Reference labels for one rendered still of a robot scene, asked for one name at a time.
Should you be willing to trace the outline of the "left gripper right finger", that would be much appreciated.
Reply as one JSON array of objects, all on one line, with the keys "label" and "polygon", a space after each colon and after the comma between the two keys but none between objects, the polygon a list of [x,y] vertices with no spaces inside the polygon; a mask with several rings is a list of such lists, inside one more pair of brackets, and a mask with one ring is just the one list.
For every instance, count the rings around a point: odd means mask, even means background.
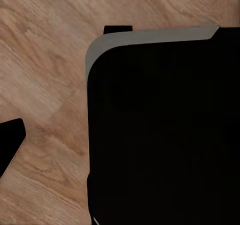
[{"label": "left gripper right finger", "polygon": [[235,118],[228,118],[224,136],[240,158],[240,120]]}]

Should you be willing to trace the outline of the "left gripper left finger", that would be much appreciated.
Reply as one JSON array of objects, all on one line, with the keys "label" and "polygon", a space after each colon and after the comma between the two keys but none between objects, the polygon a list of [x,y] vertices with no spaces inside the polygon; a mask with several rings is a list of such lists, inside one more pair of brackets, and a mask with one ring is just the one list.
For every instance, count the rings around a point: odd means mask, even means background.
[{"label": "left gripper left finger", "polygon": [[0,177],[25,137],[25,126],[21,118],[0,123]]}]

